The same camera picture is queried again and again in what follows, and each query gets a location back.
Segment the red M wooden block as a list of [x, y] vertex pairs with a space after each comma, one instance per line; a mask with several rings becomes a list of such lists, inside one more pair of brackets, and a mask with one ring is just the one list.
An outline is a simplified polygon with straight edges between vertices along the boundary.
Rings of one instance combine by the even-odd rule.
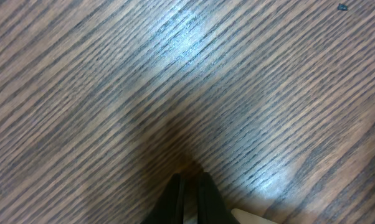
[[271, 220], [262, 218], [252, 213], [234, 208], [231, 213], [240, 224], [277, 224]]

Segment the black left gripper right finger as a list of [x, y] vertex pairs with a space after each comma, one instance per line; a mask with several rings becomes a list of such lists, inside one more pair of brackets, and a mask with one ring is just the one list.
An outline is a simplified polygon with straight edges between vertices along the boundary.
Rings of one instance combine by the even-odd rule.
[[239, 224], [227, 209], [221, 193], [208, 172], [203, 172], [197, 187], [198, 224]]

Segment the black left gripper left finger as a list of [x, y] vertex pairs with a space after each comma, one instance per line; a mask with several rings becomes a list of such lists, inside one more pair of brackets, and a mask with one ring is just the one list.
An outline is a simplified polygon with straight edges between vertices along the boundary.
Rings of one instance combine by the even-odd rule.
[[152, 211], [141, 224], [181, 224], [183, 222], [183, 178], [173, 174]]

